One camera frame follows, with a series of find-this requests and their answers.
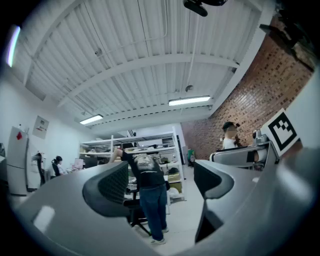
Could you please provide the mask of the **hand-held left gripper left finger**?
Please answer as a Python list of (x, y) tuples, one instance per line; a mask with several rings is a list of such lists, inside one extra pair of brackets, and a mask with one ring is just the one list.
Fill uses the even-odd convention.
[(127, 221), (128, 164), (114, 162), (42, 185), (16, 211), (49, 256), (160, 256)]

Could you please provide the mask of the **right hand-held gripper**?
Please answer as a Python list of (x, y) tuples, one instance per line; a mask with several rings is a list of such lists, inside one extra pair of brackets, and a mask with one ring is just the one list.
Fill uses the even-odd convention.
[[(280, 159), (299, 139), (296, 129), (284, 108), (279, 110), (260, 129), (261, 135), (272, 142), (277, 158)], [(209, 156), (211, 162), (242, 169), (261, 171), (268, 156), (267, 146), (241, 146), (217, 149)]]

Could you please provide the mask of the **ceiling light panel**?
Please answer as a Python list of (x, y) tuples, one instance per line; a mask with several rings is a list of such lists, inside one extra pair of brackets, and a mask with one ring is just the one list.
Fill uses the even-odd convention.
[(82, 125), (87, 125), (87, 124), (91, 124), (93, 122), (102, 120), (103, 118), (104, 117), (101, 114), (97, 114), (97, 115), (91, 116), (89, 118), (86, 118), (86, 119), (80, 121), (79, 123)]
[(201, 103), (207, 102), (210, 100), (210, 96), (199, 96), (199, 97), (187, 97), (187, 98), (179, 98), (179, 99), (172, 99), (168, 102), (170, 107), (172, 106), (179, 106), (179, 105), (186, 105), (186, 104), (193, 104), (193, 103)]
[(13, 59), (15, 54), (15, 49), (17, 45), (17, 41), (20, 35), (21, 28), (17, 25), (14, 25), (10, 34), (7, 54), (6, 54), (6, 63), (11, 68), (13, 66)]

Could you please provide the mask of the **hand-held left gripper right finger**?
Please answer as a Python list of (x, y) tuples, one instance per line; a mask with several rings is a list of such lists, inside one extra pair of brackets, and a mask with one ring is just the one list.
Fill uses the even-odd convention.
[(197, 160), (203, 196), (195, 244), (177, 256), (316, 256), (316, 151), (254, 173)]

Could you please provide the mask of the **grey wall panel box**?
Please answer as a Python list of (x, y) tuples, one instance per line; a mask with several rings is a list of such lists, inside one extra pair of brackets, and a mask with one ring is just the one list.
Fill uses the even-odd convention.
[(38, 115), (34, 123), (32, 135), (44, 140), (47, 135), (49, 123), (49, 121)]

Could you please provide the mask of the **white metal shelving unit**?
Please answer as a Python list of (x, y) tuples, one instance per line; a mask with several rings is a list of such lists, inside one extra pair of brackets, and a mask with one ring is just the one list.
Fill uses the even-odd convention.
[(78, 157), (94, 157), (98, 161), (108, 162), (116, 148), (130, 155), (150, 155), (159, 164), (164, 180), (171, 186), (167, 191), (168, 215), (175, 200), (186, 200), (181, 146), (175, 127), (169, 131), (149, 132), (143, 135), (137, 135), (130, 130), (126, 137), (112, 135), (109, 139), (97, 138), (80, 142)]

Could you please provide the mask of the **silver refrigerator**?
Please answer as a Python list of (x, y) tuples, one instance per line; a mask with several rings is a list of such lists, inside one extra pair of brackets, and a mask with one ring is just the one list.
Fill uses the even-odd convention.
[[(18, 132), (22, 133), (22, 139), (17, 140)], [(25, 131), (12, 126), (6, 152), (6, 169), (9, 192), (12, 195), (26, 196), (27, 181), (27, 157), (29, 137)]]

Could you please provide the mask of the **black computer monitor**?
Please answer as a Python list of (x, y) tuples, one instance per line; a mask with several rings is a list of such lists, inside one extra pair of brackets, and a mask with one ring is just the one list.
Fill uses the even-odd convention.
[(96, 157), (84, 157), (84, 169), (89, 169), (98, 165), (98, 159)]

